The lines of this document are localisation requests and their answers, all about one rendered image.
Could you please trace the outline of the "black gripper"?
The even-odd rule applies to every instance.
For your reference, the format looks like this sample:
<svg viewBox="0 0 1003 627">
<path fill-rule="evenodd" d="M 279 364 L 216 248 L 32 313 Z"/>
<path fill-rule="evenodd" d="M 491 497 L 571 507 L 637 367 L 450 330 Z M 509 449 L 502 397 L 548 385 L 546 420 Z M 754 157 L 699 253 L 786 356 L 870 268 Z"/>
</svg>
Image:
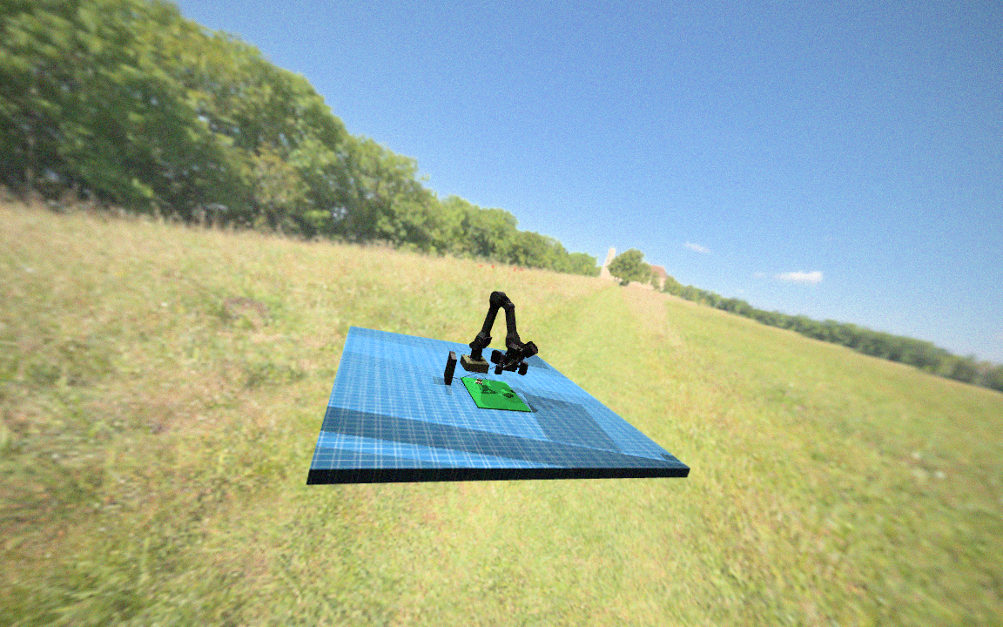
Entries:
<svg viewBox="0 0 1003 627">
<path fill-rule="evenodd" d="M 504 370 L 504 372 L 516 372 L 517 367 L 519 367 L 518 374 L 522 374 L 522 376 L 524 376 L 527 373 L 528 364 L 525 361 L 521 361 L 521 356 L 519 355 L 517 360 L 515 360 L 515 357 L 512 354 L 507 354 L 506 356 L 505 354 L 501 354 L 501 352 L 498 352 L 498 350 L 495 349 L 494 352 L 491 352 L 490 361 L 494 362 L 495 364 L 497 364 L 498 362 L 498 365 L 505 364 L 506 366 L 501 367 L 501 370 Z M 519 364 L 519 362 L 521 364 Z"/>
</svg>

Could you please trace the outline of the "green circuit board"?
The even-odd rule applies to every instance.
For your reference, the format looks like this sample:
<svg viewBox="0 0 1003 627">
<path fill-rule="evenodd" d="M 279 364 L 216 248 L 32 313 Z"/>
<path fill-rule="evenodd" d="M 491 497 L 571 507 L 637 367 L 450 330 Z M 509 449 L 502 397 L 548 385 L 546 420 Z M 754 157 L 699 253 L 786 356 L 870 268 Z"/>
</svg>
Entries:
<svg viewBox="0 0 1003 627">
<path fill-rule="evenodd" d="M 524 401 L 507 385 L 505 381 L 475 380 L 475 378 L 461 377 L 465 388 L 476 402 L 478 408 L 499 409 L 499 410 L 522 410 L 522 412 L 532 412 Z"/>
</svg>

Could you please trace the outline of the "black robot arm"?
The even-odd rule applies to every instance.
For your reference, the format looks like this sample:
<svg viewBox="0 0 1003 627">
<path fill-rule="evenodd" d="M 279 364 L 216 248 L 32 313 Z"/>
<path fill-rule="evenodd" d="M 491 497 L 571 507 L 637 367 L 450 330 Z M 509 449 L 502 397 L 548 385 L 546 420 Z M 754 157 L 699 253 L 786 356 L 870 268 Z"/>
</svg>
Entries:
<svg viewBox="0 0 1003 627">
<path fill-rule="evenodd" d="M 532 357 L 533 354 L 538 354 L 538 348 L 533 344 L 532 341 L 521 342 L 519 339 L 519 334 L 516 332 L 516 316 L 515 316 L 515 305 L 512 300 L 507 298 L 504 291 L 491 291 L 491 296 L 489 299 L 490 309 L 488 310 L 487 317 L 484 321 L 484 327 L 482 327 L 481 332 L 476 336 L 476 339 L 469 344 L 471 348 L 471 354 L 468 355 L 471 361 L 484 361 L 481 359 L 482 349 L 486 348 L 491 344 L 491 327 L 493 326 L 499 308 L 505 309 L 506 324 L 507 324 L 507 336 L 505 345 L 507 347 L 507 352 L 505 354 L 512 354 L 517 360 L 518 355 L 521 356 L 521 361 L 524 358 Z"/>
</svg>

